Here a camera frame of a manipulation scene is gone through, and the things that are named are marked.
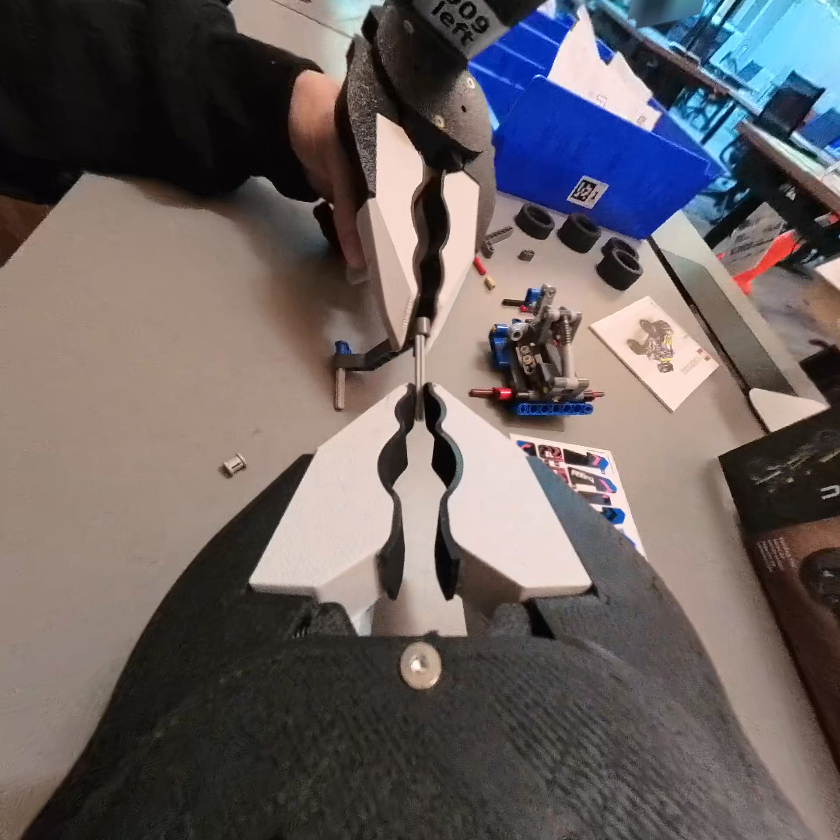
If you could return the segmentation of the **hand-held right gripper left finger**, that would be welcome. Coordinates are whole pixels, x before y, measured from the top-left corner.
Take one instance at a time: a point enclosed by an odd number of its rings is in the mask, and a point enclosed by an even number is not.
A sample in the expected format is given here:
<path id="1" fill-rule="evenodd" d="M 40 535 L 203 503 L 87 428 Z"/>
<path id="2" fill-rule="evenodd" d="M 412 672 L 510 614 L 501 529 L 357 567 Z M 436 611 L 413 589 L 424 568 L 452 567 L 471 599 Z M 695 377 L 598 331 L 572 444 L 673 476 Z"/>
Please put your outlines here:
<path id="1" fill-rule="evenodd" d="M 318 447 L 249 579 L 258 592 L 315 600 L 395 600 L 413 386 L 398 386 Z"/>

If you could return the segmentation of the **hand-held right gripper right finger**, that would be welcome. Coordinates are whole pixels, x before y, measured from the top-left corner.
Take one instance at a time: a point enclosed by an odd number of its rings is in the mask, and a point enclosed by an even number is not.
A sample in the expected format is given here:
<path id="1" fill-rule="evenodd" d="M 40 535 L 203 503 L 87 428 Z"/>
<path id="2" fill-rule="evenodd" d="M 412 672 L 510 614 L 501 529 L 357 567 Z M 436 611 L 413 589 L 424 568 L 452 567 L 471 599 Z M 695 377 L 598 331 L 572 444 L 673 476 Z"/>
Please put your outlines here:
<path id="1" fill-rule="evenodd" d="M 533 462 L 444 387 L 425 385 L 432 467 L 444 485 L 435 570 L 448 600 L 531 600 L 592 587 Z"/>

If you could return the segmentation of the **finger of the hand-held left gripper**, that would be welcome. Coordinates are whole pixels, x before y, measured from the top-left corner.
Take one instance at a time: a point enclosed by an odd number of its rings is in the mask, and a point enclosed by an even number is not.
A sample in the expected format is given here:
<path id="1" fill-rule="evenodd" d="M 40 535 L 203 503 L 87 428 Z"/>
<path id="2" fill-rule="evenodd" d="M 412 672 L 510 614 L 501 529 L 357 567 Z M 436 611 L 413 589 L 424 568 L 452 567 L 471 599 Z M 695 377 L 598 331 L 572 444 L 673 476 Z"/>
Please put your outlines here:
<path id="1" fill-rule="evenodd" d="M 400 125 L 377 116 L 374 127 L 373 193 L 361 206 L 356 223 L 388 343 L 391 350 L 399 351 L 419 298 L 414 205 L 424 186 L 425 165 Z"/>
<path id="2" fill-rule="evenodd" d="M 418 316 L 428 320 L 428 340 L 440 334 L 472 266 L 479 198 L 479 185 L 464 171 L 441 174 L 424 195 Z"/>

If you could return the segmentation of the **light grey plastic axle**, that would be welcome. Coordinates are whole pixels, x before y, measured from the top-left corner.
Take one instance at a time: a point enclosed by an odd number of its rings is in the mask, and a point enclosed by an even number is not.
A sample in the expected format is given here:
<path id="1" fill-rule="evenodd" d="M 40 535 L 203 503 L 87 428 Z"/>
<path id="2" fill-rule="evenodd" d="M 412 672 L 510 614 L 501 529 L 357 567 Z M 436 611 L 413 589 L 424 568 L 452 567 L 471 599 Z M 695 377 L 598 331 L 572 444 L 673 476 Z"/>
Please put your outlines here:
<path id="1" fill-rule="evenodd" d="M 427 339 L 431 325 L 428 318 L 418 318 L 415 323 L 413 336 L 414 351 L 414 381 L 415 381 L 415 409 L 414 416 L 417 422 L 424 420 L 424 386 L 426 382 L 426 350 Z"/>

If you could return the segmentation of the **person's left forearm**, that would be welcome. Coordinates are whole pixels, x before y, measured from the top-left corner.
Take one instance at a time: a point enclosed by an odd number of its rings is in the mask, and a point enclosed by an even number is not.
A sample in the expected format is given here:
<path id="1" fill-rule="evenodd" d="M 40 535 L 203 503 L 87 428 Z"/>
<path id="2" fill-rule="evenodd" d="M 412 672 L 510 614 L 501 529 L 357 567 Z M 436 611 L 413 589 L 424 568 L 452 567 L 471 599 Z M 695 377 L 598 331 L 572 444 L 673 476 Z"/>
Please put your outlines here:
<path id="1" fill-rule="evenodd" d="M 198 196 L 264 177 L 311 203 L 288 131 L 307 70 L 225 2 L 2 2 L 2 193 L 54 201 L 84 172 Z"/>

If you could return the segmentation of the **black toy set box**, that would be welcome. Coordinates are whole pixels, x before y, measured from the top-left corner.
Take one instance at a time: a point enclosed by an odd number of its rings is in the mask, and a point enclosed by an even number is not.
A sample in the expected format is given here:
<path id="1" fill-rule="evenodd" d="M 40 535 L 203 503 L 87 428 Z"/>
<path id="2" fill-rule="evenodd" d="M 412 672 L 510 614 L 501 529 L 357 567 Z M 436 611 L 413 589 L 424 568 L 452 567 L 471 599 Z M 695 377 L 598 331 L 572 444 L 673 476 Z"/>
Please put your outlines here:
<path id="1" fill-rule="evenodd" d="M 837 762 L 838 406 L 718 461 L 752 566 Z"/>

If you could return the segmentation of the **person's left hand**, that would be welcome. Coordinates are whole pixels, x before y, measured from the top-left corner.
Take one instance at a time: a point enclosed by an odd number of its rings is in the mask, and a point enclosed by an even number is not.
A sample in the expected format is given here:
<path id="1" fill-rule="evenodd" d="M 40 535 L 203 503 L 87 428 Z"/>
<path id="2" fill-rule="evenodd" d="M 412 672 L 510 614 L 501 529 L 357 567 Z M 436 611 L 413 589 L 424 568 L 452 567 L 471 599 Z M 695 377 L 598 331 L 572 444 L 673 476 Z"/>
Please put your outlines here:
<path id="1" fill-rule="evenodd" d="M 315 70 L 303 71 L 291 90 L 288 136 L 312 190 L 332 206 L 343 257 L 360 270 L 365 257 L 356 223 L 354 172 L 335 122 L 339 94 L 337 81 Z"/>

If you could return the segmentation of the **blue and pink sticker sheet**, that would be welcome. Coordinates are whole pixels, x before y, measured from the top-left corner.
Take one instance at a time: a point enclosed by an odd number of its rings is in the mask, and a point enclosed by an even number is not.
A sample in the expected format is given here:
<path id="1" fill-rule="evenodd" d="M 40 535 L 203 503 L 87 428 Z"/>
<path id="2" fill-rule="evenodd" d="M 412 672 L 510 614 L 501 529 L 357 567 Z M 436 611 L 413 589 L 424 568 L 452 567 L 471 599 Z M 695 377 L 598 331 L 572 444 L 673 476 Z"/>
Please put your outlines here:
<path id="1" fill-rule="evenodd" d="M 510 433 L 509 438 L 525 455 L 540 459 L 592 509 L 601 513 L 643 557 L 647 556 L 610 451 L 527 434 Z"/>

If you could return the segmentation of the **blue storage bin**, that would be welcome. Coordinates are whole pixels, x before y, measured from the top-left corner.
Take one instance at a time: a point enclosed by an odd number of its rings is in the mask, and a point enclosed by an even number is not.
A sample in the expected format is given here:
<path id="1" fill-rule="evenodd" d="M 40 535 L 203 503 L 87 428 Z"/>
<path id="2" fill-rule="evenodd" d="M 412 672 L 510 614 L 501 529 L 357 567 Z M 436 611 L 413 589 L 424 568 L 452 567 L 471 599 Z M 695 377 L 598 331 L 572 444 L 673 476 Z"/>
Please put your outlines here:
<path id="1" fill-rule="evenodd" d="M 552 41 L 554 44 L 559 45 L 577 22 L 578 17 L 576 13 L 569 14 L 567 12 L 561 12 L 558 16 L 552 17 L 538 8 L 529 16 L 526 16 L 520 22 L 519 26 L 529 28 L 533 32 Z"/>
<path id="2" fill-rule="evenodd" d="M 661 112 L 647 131 L 547 78 L 530 80 L 493 134 L 497 190 L 645 239 L 721 174 Z"/>
<path id="3" fill-rule="evenodd" d="M 492 113 L 496 129 L 537 76 L 547 77 L 560 49 L 519 24 L 469 63 Z"/>

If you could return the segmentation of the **toy buggy chassis assembly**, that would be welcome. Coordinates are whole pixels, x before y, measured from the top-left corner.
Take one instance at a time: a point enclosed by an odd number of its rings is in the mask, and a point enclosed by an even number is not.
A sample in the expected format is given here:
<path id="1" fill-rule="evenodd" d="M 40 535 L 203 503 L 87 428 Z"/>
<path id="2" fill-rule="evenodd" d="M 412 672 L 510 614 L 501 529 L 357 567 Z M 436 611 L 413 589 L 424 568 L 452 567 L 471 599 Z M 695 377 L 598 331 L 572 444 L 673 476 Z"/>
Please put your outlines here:
<path id="1" fill-rule="evenodd" d="M 472 388 L 469 396 L 503 405 L 519 417 L 589 416 L 605 393 L 579 375 L 573 341 L 582 312 L 556 303 L 556 288 L 530 288 L 531 311 L 518 311 L 488 334 L 490 365 L 503 384 Z"/>

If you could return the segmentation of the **white paper sheets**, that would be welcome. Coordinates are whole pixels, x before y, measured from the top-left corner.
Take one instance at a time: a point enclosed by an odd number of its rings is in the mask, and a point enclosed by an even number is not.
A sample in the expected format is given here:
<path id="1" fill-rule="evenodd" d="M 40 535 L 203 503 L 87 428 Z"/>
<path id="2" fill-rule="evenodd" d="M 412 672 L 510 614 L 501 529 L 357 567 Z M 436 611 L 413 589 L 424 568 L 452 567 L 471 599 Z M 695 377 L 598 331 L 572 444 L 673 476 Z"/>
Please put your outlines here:
<path id="1" fill-rule="evenodd" d="M 548 80 L 648 132 L 661 117 L 651 104 L 653 93 L 624 56 L 615 53 L 609 60 L 601 58 L 584 6 L 576 11 L 574 24 L 560 43 Z"/>

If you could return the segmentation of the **white buggy picture booklet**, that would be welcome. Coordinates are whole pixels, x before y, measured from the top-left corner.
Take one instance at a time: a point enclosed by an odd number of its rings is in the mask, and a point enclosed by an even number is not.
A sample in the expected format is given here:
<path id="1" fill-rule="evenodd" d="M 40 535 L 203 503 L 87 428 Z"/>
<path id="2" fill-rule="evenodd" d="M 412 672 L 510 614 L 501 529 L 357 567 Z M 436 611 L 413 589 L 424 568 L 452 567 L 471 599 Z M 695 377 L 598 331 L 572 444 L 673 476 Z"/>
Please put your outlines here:
<path id="1" fill-rule="evenodd" d="M 719 363 L 650 296 L 595 321 L 590 330 L 670 413 Z"/>

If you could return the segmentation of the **dark grey upright panel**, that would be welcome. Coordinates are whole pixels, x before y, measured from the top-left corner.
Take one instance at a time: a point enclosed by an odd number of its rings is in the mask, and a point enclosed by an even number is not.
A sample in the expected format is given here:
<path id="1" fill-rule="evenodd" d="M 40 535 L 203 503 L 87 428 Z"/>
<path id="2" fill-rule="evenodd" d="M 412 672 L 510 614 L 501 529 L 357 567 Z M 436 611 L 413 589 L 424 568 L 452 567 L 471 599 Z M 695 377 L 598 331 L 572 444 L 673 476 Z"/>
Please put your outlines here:
<path id="1" fill-rule="evenodd" d="M 684 212 L 648 239 L 767 433 L 823 413 L 828 402 Z"/>

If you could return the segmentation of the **brown office desk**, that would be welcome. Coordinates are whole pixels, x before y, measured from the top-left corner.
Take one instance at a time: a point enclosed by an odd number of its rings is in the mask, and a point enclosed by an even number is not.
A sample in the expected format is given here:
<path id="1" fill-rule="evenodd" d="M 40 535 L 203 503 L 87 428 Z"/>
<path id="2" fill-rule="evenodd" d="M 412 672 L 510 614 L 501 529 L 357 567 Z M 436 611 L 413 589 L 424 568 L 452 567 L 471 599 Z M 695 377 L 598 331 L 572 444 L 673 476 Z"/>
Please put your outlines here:
<path id="1" fill-rule="evenodd" d="M 783 187 L 793 188 L 796 197 L 806 196 L 829 214 L 839 214 L 839 160 L 813 157 L 808 150 L 779 140 L 752 122 L 739 122 L 737 134 L 761 165 L 780 177 Z"/>

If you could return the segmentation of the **brown wooden cabinet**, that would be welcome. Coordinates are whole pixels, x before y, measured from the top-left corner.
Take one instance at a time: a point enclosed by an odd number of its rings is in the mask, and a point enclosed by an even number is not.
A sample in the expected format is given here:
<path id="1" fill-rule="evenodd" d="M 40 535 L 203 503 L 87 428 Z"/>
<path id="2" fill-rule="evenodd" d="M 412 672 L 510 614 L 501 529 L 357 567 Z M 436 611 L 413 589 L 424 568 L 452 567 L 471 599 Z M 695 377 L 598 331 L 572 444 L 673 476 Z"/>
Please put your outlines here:
<path id="1" fill-rule="evenodd" d="M 1 194 L 1 266 L 14 256 L 54 206 Z"/>

